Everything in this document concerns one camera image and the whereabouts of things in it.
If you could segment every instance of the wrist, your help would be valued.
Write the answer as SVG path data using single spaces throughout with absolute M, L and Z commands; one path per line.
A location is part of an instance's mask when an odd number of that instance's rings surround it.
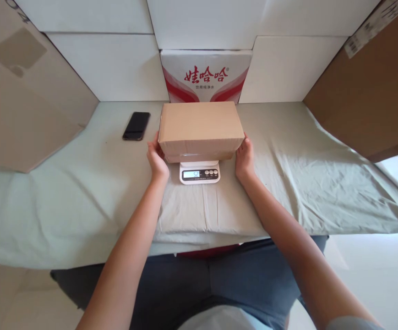
M 166 185 L 168 182 L 168 178 L 170 177 L 169 173 L 153 173 L 151 183 L 159 183 Z
M 240 183 L 243 186 L 251 182 L 254 182 L 255 180 L 258 180 L 257 174 L 255 174 L 255 172 L 252 171 L 239 174 L 237 178 L 239 179 Z

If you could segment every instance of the lap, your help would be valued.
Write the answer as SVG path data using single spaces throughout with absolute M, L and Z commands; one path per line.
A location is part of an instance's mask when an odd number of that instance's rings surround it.
M 327 236 L 312 238 L 323 251 Z M 103 266 L 53 270 L 51 276 L 85 309 Z M 271 239 L 244 243 L 214 258 L 149 257 L 139 282 L 131 328 L 175 329 L 196 313 L 226 304 L 280 329 L 299 295 L 292 271 Z

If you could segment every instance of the smartphone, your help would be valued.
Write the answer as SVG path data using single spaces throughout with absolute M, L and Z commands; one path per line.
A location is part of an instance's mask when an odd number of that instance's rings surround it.
M 147 128 L 148 119 L 150 119 L 149 112 L 133 112 L 122 139 L 141 141 Z

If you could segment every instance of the red swoosh design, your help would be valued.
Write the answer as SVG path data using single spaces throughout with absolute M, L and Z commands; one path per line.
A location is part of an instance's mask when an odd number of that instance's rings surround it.
M 229 99 L 235 99 L 235 96 L 238 94 L 237 102 L 240 98 L 241 90 L 243 88 L 243 84 L 245 83 L 246 75 L 248 74 L 249 68 L 247 68 L 241 75 L 239 75 L 235 80 L 230 83 L 224 85 L 220 88 L 214 95 L 211 97 L 210 102 L 223 102 L 228 101 Z
M 171 103 L 199 102 L 199 98 L 191 88 L 174 78 L 164 67 L 162 67 L 162 70 L 164 72 L 165 84 L 167 85 Z

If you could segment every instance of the brown cardboard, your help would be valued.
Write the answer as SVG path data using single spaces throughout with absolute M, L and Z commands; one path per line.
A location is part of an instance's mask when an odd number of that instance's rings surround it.
M 351 59 L 341 49 L 304 103 L 367 159 L 398 155 L 398 16 Z
M 0 166 L 29 172 L 84 129 L 98 102 L 17 4 L 0 0 Z
M 169 163 L 228 160 L 244 138 L 234 102 L 162 107 L 159 144 Z

